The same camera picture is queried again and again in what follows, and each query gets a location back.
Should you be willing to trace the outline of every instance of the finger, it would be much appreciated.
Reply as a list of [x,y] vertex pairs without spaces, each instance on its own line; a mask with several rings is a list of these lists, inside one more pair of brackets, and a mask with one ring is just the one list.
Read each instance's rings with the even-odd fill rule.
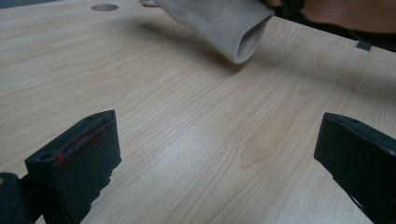
[[282,6],[282,0],[266,0],[266,2],[271,7],[280,7],[280,6]]

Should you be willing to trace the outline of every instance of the circular hole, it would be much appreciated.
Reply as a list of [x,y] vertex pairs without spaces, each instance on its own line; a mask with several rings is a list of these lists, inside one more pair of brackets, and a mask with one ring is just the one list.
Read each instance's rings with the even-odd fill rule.
[[94,11],[114,11],[119,8],[117,5],[113,4],[98,4],[91,7]]
[[52,153],[47,153],[47,154],[42,155],[40,157],[40,160],[44,161],[44,160],[50,159],[51,157],[52,157]]

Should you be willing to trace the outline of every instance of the wooden table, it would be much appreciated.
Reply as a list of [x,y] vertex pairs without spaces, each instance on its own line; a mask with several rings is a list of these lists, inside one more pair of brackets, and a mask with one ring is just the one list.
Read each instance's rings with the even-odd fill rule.
[[1,172],[115,109],[122,163],[83,223],[370,223],[313,152],[324,112],[396,136],[395,53],[273,18],[234,65],[159,8],[99,3],[0,10]]

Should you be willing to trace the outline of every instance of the plastic part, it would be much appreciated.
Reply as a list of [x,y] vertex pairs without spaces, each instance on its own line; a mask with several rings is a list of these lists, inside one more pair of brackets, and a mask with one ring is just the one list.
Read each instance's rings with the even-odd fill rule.
[[120,162],[115,112],[81,120],[25,160],[29,173],[21,181],[1,174],[1,223],[41,215],[48,224],[80,223]]
[[175,21],[196,34],[233,63],[244,63],[262,42],[275,12],[258,0],[155,0]]
[[326,113],[314,158],[374,223],[396,223],[396,140]]
[[372,45],[369,44],[369,43],[366,43],[364,41],[358,40],[358,41],[356,41],[356,46],[355,47],[357,49],[364,49],[364,50],[370,51]]

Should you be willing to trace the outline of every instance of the wood grain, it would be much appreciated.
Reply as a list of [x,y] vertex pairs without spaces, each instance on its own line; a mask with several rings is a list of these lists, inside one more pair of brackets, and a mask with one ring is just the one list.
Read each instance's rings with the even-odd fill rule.
[[158,8],[98,3],[0,10],[1,172],[115,109],[122,163],[83,223],[370,223],[313,152],[324,112],[396,136],[394,53],[273,18],[234,65]]

